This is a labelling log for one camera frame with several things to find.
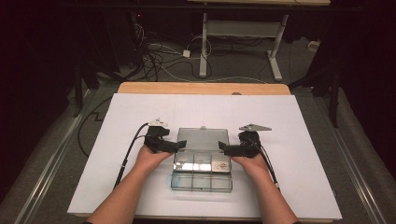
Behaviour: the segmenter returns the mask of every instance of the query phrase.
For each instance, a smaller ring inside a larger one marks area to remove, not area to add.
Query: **person's left arm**
[[[142,146],[132,170],[96,208],[87,222],[132,223],[146,179],[161,161],[171,155],[167,152],[153,153],[147,146]]]

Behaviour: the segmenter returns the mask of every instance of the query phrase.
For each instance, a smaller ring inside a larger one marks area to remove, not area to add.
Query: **floor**
[[[307,50],[308,40],[282,43],[276,56],[284,76],[281,83],[289,84],[305,75],[314,52]],[[199,63],[194,59],[176,60],[184,47],[176,43],[155,43],[151,49],[163,60],[163,70],[151,70],[132,77],[133,80],[153,81],[213,81],[276,83],[265,56],[271,39],[213,40],[208,58],[211,77],[200,79]],[[192,58],[199,57],[194,50]],[[132,69],[125,65],[122,73]],[[66,213],[84,169],[87,157],[100,131],[109,105],[108,98],[117,92],[120,83],[99,74],[100,88],[86,91],[84,108],[77,118],[73,92],[70,106],[42,137],[23,171],[0,205],[0,223],[82,223],[85,218]],[[354,117],[347,98],[340,92],[337,112],[339,128],[334,129],[327,118],[328,99],[314,98],[309,88],[292,90],[302,110],[308,131],[332,186],[343,215],[334,223],[396,223],[396,184],[376,155]],[[134,223],[191,223],[137,219]]]

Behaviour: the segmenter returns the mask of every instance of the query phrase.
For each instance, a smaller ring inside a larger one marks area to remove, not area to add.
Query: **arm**
[[[171,155],[167,152],[154,154],[148,147],[142,146],[132,170],[96,208],[87,222],[132,223],[146,179],[161,161]]]
[[[298,221],[273,183],[260,154],[253,159],[246,157],[231,157],[231,159],[242,165],[256,188],[262,223],[292,224]]]

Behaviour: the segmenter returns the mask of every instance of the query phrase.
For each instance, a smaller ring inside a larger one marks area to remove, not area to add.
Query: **transparent plastic box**
[[[219,149],[219,141],[229,142],[227,130],[181,128],[177,141],[183,140],[187,145],[175,154],[172,189],[231,192],[231,161]]]

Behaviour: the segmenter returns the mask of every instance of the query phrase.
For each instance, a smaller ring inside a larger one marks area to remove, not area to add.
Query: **forearm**
[[[298,221],[267,171],[251,176],[256,187],[262,223],[291,224]]]
[[[96,208],[87,221],[93,224],[132,223],[147,176],[133,169]]]

